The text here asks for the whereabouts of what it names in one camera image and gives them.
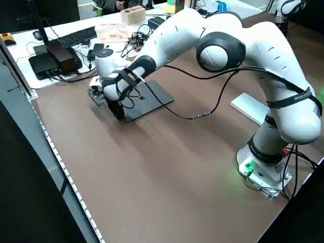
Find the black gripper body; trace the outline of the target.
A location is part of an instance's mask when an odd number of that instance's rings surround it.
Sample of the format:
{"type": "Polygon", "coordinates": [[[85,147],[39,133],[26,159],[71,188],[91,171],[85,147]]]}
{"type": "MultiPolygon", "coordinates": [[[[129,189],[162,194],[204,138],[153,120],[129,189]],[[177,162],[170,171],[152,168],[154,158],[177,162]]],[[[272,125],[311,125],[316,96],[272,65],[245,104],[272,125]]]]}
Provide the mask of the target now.
{"type": "Polygon", "coordinates": [[[105,101],[116,119],[123,119],[125,117],[124,108],[118,101],[113,101],[108,98],[105,98],[105,101]]]}
{"type": "Polygon", "coordinates": [[[277,23],[277,27],[282,32],[282,34],[286,37],[289,31],[289,23],[283,22],[283,23],[277,23]]]}

